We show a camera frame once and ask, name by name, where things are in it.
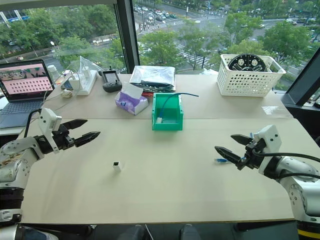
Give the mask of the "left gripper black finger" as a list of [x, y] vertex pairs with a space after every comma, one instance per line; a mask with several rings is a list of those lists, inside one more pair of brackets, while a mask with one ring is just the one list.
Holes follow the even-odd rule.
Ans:
[[73, 130], [84, 125], [88, 120], [87, 119], [73, 119], [67, 122], [64, 122], [60, 125], [62, 131]]
[[96, 139], [100, 133], [101, 133], [100, 131], [92, 131], [92, 132], [83, 134], [81, 137], [74, 139], [74, 146], [76, 148], [83, 146], [93, 141], [94, 139]]

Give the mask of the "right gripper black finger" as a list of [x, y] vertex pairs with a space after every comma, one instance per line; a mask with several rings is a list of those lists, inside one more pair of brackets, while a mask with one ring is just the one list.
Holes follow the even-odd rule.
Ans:
[[241, 145], [248, 145], [250, 144], [253, 139], [249, 136], [246, 136], [246, 135], [242, 135], [242, 134], [232, 134], [230, 136], [233, 140], [235, 140], [237, 143], [241, 144]]
[[226, 160], [235, 164], [236, 166], [244, 166], [246, 161], [245, 158], [240, 157], [239, 155], [233, 153], [231, 150], [222, 147], [215, 146], [214, 149]]

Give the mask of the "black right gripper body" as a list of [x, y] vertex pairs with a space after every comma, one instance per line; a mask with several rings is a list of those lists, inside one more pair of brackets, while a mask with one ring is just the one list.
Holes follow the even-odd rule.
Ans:
[[242, 170], [244, 167], [258, 169], [264, 157], [257, 156], [254, 153], [258, 154], [266, 147], [265, 141], [263, 139], [255, 141], [253, 138], [246, 138], [245, 140], [241, 140], [240, 144], [245, 146], [245, 154], [244, 158], [237, 165], [237, 169]]

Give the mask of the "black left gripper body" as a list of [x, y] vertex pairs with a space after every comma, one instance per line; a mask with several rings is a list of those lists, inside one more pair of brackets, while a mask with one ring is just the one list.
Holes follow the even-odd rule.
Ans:
[[71, 129], [71, 124], [61, 124], [58, 130], [51, 132], [52, 138], [59, 150], [66, 150], [75, 145], [74, 139], [69, 136]]

